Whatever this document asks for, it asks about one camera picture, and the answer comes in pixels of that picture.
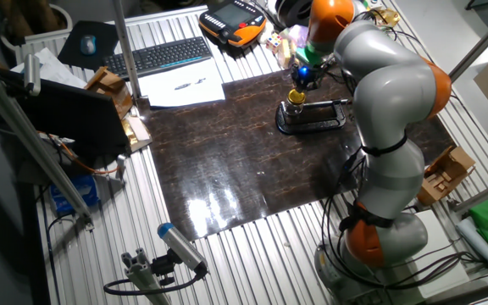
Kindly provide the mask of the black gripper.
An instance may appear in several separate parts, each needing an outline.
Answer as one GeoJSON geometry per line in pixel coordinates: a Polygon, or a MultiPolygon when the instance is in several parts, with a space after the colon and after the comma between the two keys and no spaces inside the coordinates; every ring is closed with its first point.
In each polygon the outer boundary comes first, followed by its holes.
{"type": "Polygon", "coordinates": [[[318,82],[323,78],[324,71],[319,66],[293,64],[291,66],[292,88],[301,91],[306,86],[308,92],[318,89],[318,82]]]}

